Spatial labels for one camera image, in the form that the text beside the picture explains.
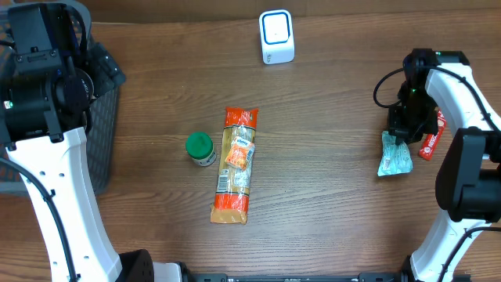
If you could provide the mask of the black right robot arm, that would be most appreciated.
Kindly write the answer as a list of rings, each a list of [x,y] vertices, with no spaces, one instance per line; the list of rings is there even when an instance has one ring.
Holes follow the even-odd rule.
[[[424,242],[406,258],[398,281],[468,281],[454,271],[483,232],[498,232],[500,117],[477,87],[461,51],[414,49],[402,62],[405,81],[388,106],[388,132],[397,143],[438,133],[443,114],[453,135],[435,180],[440,212]]]

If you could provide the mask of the spaghetti pack orange ends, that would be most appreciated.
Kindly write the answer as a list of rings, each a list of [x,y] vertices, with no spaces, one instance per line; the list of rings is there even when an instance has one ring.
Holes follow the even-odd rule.
[[[245,170],[229,166],[225,163],[225,158],[235,137],[242,137],[255,145],[257,123],[257,108],[245,110],[240,107],[227,107],[225,109],[218,181],[214,203],[211,206],[212,223],[245,224],[247,222],[254,156]]]

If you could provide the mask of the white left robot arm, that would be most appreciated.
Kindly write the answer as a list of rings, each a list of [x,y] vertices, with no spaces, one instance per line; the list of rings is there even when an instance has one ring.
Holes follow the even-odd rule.
[[[179,262],[144,249],[118,253],[106,234],[87,163],[91,104],[124,83],[113,57],[91,40],[76,1],[5,9],[15,70],[1,83],[5,165],[25,183],[54,281],[188,281]]]

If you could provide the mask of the teal snack packet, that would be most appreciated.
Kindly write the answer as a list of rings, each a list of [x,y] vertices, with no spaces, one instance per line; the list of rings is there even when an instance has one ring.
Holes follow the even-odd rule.
[[[379,177],[410,173],[413,161],[406,143],[396,144],[396,137],[382,132],[382,158],[378,168]]]

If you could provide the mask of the green lid jar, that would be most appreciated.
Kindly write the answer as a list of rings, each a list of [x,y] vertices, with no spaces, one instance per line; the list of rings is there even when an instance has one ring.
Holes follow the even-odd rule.
[[[192,133],[185,143],[187,154],[196,165],[207,167],[216,160],[217,153],[211,137],[205,132]]]

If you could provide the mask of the red coffee stick sachet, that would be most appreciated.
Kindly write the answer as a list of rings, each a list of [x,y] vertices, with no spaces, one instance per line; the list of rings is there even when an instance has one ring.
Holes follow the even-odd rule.
[[[433,157],[434,151],[447,125],[447,121],[441,110],[437,113],[437,122],[438,132],[435,135],[428,134],[418,152],[418,155],[426,161],[430,161]]]

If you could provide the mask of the orange Kleenex tissue pack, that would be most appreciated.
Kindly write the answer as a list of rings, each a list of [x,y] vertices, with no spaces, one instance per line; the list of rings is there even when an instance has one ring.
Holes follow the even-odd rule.
[[[235,137],[225,158],[225,163],[233,168],[245,170],[254,156],[255,145],[242,137]]]

